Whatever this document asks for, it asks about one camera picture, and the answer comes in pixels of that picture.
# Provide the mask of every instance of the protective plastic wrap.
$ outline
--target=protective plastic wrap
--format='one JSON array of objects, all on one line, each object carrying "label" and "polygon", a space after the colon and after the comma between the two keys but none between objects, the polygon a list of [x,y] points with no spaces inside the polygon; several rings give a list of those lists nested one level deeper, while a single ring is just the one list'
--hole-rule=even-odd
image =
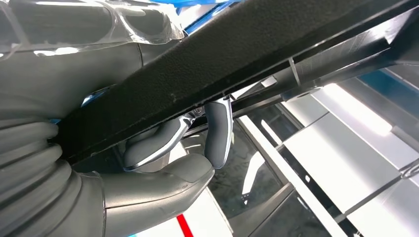
[{"label": "protective plastic wrap", "polygon": [[17,51],[77,53],[184,37],[170,4],[137,0],[0,0],[0,60]]}]

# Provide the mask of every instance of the white surface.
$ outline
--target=white surface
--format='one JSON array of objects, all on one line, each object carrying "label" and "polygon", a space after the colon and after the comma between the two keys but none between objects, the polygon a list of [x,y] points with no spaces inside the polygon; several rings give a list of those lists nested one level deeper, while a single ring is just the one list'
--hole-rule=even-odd
[{"label": "white surface", "polygon": [[185,237],[176,218],[172,218],[148,230],[135,235],[136,237]]},{"label": "white surface", "polygon": [[311,95],[305,95],[290,102],[282,102],[282,105],[291,112],[305,127],[325,115],[328,111]]},{"label": "white surface", "polygon": [[365,237],[419,236],[419,189],[403,180],[348,215]]},{"label": "white surface", "polygon": [[276,151],[276,149],[269,143],[266,137],[260,132],[256,125],[247,117],[240,117],[239,120],[246,126],[250,133],[255,137],[262,149],[272,158],[278,168],[283,172],[286,178],[294,185],[299,195],[304,199],[313,213],[317,216],[319,221],[323,224],[326,230],[334,237],[344,237],[346,234],[330,216],[327,210],[320,204],[312,192],[307,188],[303,181],[298,177],[290,165],[284,158]]},{"label": "white surface", "polygon": [[345,110],[338,101],[333,100],[323,90],[317,91],[313,97],[342,121],[355,134],[362,138],[375,151],[381,154],[396,169],[400,169],[419,158],[419,154],[393,133],[381,136],[370,130]]},{"label": "white surface", "polygon": [[399,175],[332,114],[284,144],[342,213]]},{"label": "white surface", "polygon": [[263,163],[265,163],[265,159],[262,157],[260,152],[256,152],[251,157],[245,180],[243,182],[242,194],[250,193],[251,188],[253,187],[254,179],[256,178],[257,171],[263,165]]},{"label": "white surface", "polygon": [[362,123],[365,128],[368,128],[381,136],[386,136],[390,133],[392,126],[387,121],[359,100],[355,99],[355,97],[350,95],[340,86],[332,83],[326,85],[322,91],[330,99],[334,100],[340,108]]},{"label": "white surface", "polygon": [[272,130],[272,128],[265,122],[265,120],[262,119],[261,125],[266,130],[266,132],[269,133],[269,136],[271,136],[272,139],[274,139],[278,146],[282,144],[281,139],[276,135],[274,130]]},{"label": "white surface", "polygon": [[228,225],[206,188],[183,215],[195,237],[232,237]]}]

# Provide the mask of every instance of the gray robot arm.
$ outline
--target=gray robot arm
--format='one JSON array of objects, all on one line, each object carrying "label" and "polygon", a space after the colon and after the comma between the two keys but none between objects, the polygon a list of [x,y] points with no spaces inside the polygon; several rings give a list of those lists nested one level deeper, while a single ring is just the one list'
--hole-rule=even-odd
[{"label": "gray robot arm", "polygon": [[[208,119],[208,135],[205,143],[205,157],[216,169],[227,161],[233,129],[233,117],[229,98],[221,98],[204,106]],[[201,114],[189,112],[162,124],[152,135],[139,139],[137,135],[127,142],[123,155],[125,171],[133,171],[142,165],[156,161],[182,139],[195,118]]]}]

